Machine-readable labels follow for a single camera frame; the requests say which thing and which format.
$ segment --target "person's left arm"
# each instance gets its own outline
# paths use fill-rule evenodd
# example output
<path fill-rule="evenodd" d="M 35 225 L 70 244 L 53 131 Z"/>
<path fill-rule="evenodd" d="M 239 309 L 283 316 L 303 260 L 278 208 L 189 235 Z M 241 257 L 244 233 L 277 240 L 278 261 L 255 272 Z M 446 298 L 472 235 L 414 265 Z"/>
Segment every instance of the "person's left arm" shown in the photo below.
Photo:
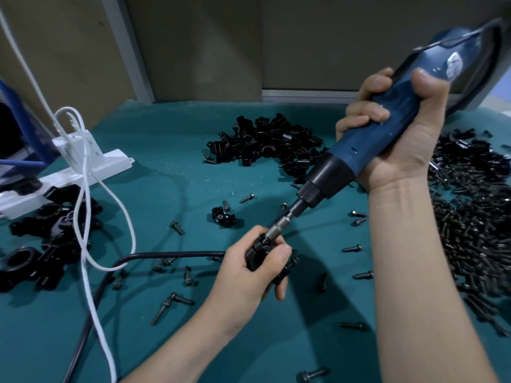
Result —
<path fill-rule="evenodd" d="M 252 318 L 271 289 L 271 281 L 282 271 L 291 247 L 282 237 L 278 246 L 255 272 L 247 269 L 245 252 L 267 229 L 255 226 L 225 253 L 213 288 L 192 318 L 122 383 L 192 383 L 208 364 Z M 284 300 L 287 278 L 275 287 Z"/>

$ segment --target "hand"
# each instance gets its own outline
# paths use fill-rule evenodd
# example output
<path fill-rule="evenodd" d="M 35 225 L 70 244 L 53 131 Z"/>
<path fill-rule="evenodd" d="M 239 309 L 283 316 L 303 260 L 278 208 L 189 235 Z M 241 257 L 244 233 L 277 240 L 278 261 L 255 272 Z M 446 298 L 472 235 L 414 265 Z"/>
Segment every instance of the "hand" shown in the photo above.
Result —
<path fill-rule="evenodd" d="M 391 87 L 392 74 L 393 70 L 386 68 L 364 81 L 358 101 L 347 107 L 346 117 L 336 124 L 337 140 L 349 128 L 364 126 L 369 120 L 383 122 L 388 119 L 389 111 L 368 99 Z M 415 93 L 423 99 L 420 109 L 398 141 L 360 173 L 357 181 L 367 192 L 402 179 L 427 176 L 428 164 L 444 124 L 449 83 L 419 68 L 413 70 L 411 82 Z"/>
<path fill-rule="evenodd" d="M 278 244 L 254 272 L 247 269 L 245 253 L 253 242 L 267 228 L 255 226 L 225 252 L 217 279 L 203 308 L 210 315 L 218 329 L 233 338 L 252 318 L 261 300 L 269 293 L 272 280 L 286 265 L 291 247 L 284 238 L 276 239 Z M 287 277 L 275 287 L 275 297 L 282 301 L 286 296 Z"/>

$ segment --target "forearm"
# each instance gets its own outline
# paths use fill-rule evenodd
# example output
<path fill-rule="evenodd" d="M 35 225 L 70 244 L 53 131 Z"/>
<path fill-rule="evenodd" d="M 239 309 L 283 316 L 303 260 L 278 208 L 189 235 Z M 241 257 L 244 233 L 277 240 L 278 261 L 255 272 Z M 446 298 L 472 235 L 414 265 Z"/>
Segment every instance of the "forearm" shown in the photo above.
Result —
<path fill-rule="evenodd" d="M 384 381 L 496 382 L 444 256 L 425 178 L 369 195 Z"/>
<path fill-rule="evenodd" d="M 192 383 L 227 345 L 230 337 L 212 322 L 206 305 L 122 383 Z"/>

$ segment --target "brown panel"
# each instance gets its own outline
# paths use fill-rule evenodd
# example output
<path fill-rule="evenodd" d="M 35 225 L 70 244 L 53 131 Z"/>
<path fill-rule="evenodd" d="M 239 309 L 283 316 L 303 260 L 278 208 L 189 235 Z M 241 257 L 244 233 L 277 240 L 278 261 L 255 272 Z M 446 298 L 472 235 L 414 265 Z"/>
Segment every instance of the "brown panel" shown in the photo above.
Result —
<path fill-rule="evenodd" d="M 53 111 L 73 106 L 91 128 L 120 103 L 135 98 L 100 0 L 0 3 Z M 0 53 L 0 76 L 51 123 L 3 33 Z"/>
<path fill-rule="evenodd" d="M 257 0 L 126 0 L 159 101 L 260 101 Z"/>
<path fill-rule="evenodd" d="M 511 0 L 261 0 L 263 88 L 358 90 L 371 73 Z"/>

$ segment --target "person's right arm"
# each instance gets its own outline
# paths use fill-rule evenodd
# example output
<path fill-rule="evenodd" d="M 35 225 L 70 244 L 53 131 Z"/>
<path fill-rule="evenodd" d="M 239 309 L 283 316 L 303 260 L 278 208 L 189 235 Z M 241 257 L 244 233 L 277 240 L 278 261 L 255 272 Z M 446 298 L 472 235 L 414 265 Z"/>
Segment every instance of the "person's right arm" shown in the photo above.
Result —
<path fill-rule="evenodd" d="M 370 76 L 337 136 L 389 113 L 366 99 L 385 91 L 392 70 Z M 392 383 L 498 382 L 456 290 L 428 190 L 428 163 L 444 122 L 449 85 L 415 70 L 424 100 L 397 143 L 359 181 L 369 193 L 377 342 L 382 379 Z"/>

